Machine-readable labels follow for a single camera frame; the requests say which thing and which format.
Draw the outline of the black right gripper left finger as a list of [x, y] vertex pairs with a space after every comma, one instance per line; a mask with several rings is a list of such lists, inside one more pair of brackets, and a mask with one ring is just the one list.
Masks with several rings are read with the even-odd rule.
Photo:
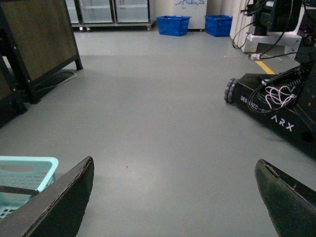
[[87, 157], [0, 221], [2, 237], [75, 237], [92, 192], [94, 160]]

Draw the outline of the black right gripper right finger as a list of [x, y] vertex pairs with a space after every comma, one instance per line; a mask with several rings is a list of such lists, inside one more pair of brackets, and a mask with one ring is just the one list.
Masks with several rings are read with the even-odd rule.
[[279, 237], [316, 235], [316, 192], [264, 159], [255, 165], [260, 196]]

